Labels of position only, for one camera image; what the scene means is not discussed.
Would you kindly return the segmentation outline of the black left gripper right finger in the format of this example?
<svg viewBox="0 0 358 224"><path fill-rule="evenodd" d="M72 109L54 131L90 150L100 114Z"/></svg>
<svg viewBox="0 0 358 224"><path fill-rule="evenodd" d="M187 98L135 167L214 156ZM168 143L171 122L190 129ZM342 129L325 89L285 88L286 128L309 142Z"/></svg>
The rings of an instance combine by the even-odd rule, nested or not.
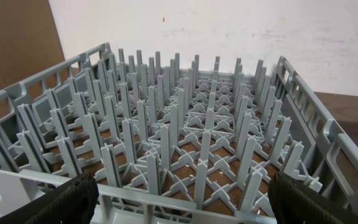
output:
<svg viewBox="0 0 358 224"><path fill-rule="evenodd" d="M283 172L271 179L268 198L277 223L358 223L349 203L341 205Z"/></svg>

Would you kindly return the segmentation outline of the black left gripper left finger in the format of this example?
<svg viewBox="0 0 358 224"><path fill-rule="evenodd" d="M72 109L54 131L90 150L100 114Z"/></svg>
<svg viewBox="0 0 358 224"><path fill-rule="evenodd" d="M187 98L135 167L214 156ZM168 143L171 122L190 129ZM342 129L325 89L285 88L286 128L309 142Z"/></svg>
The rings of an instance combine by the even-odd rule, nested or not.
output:
<svg viewBox="0 0 358 224"><path fill-rule="evenodd" d="M99 192L91 174L81 174L0 218L0 224L90 224Z"/></svg>

